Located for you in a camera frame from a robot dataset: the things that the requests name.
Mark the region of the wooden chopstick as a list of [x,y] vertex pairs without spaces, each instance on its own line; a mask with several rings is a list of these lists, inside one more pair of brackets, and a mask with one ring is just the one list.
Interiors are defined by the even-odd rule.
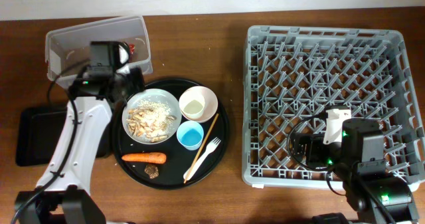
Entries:
[[214,117],[214,119],[213,119],[213,121],[212,121],[212,123],[210,125],[210,128],[209,128],[207,134],[205,135],[205,138],[203,139],[203,142],[202,142],[202,144],[201,144],[201,146],[200,146],[200,148],[199,148],[199,150],[198,150],[198,152],[197,152],[197,154],[196,154],[196,156],[195,156],[195,158],[194,158],[194,160],[193,160],[193,162],[192,162],[192,164],[191,164],[191,166],[189,168],[188,174],[184,178],[183,184],[186,184],[186,182],[187,182],[187,180],[188,180],[188,178],[190,176],[190,173],[192,172],[192,169],[194,168],[194,166],[195,166],[195,164],[196,164],[196,162],[197,162],[197,160],[198,160],[198,158],[199,158],[199,156],[201,154],[201,151],[204,148],[204,146],[205,146],[205,144],[206,144],[206,142],[207,142],[207,140],[208,140],[208,138],[209,138],[209,136],[210,136],[210,134],[211,134],[211,132],[212,132],[212,130],[214,128],[214,125],[215,125],[218,117],[219,117],[219,113],[216,113],[216,115],[215,115],[215,117]]

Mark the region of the grey dishwasher rack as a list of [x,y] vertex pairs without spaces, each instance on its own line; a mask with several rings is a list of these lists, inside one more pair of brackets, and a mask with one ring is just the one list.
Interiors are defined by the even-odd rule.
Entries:
[[424,183],[424,128],[404,38],[393,30],[255,25],[244,45],[242,179],[252,187],[341,189],[297,165],[289,132],[323,134],[311,116],[347,106],[384,132],[386,168],[411,190]]

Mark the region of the pink bowl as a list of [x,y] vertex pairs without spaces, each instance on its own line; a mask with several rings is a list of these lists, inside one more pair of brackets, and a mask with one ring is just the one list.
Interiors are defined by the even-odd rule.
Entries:
[[204,123],[216,113],[218,98],[211,89],[205,86],[194,86],[182,93],[179,98],[179,108],[186,119]]

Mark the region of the blue cup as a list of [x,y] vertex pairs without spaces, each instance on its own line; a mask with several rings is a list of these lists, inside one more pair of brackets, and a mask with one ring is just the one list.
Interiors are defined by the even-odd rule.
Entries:
[[186,149],[194,151],[200,148],[204,137],[203,127],[195,121],[183,122],[177,129],[177,139]]

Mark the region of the grey plate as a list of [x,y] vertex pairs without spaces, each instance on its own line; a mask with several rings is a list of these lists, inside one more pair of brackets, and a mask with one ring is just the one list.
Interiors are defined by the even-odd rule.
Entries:
[[[125,110],[127,110],[128,108],[134,107],[136,102],[139,102],[139,101],[142,101],[142,100],[162,102],[164,104],[167,104],[171,108],[172,115],[174,115],[178,118],[177,123],[174,125],[174,130],[171,133],[171,137],[172,137],[175,134],[175,132],[177,131],[177,128],[179,127],[179,125],[181,123],[181,119],[182,119],[182,115],[181,115],[180,109],[179,109],[178,100],[168,91],[158,89],[158,88],[150,88],[150,89],[144,90],[143,92],[139,92],[137,94],[134,94],[127,101],[127,105],[125,106],[123,112]],[[122,124],[124,126],[123,113],[122,113]],[[128,131],[125,127],[124,127],[124,130],[126,131],[127,135],[129,135],[129,133],[128,133]]]

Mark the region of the white plastic fork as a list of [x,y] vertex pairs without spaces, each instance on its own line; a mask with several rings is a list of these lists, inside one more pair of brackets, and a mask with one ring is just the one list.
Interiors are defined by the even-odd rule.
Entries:
[[209,154],[213,153],[218,145],[221,143],[221,140],[219,138],[215,138],[212,141],[210,141],[207,144],[207,147],[205,148],[204,153],[200,156],[200,158],[196,161],[194,167],[192,169],[188,169],[183,177],[189,181],[197,172],[197,170],[200,168],[201,164],[206,160]]

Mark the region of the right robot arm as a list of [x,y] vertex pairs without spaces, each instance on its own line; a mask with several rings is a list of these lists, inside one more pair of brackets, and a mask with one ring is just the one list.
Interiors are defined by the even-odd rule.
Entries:
[[342,181],[357,223],[416,223],[412,192],[387,172],[383,143],[379,124],[354,118],[347,106],[330,106],[300,120],[287,137],[288,153],[299,166]]

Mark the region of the red snack wrapper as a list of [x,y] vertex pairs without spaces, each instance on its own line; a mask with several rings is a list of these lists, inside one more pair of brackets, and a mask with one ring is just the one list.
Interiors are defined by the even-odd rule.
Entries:
[[129,47],[129,53],[130,53],[130,55],[132,55],[135,51],[135,45],[129,44],[128,47]]

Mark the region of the peanut shells and rice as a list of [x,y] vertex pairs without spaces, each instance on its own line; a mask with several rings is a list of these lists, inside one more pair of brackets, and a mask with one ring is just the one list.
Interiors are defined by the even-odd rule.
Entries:
[[171,137],[178,118],[162,102],[142,100],[123,112],[124,127],[136,141],[155,144]]

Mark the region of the orange carrot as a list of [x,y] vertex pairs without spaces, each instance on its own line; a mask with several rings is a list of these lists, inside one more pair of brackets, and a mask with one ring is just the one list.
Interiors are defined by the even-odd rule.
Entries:
[[145,162],[150,164],[164,164],[167,156],[160,152],[126,154],[122,156],[122,160],[126,162]]

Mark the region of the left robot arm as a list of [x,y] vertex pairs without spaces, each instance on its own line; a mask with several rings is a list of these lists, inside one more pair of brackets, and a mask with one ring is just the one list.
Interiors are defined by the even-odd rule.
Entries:
[[49,165],[32,191],[19,192],[12,223],[106,223],[90,197],[90,178],[115,103],[143,90],[141,68],[130,66],[134,47],[92,41],[90,56],[66,89],[66,120]]

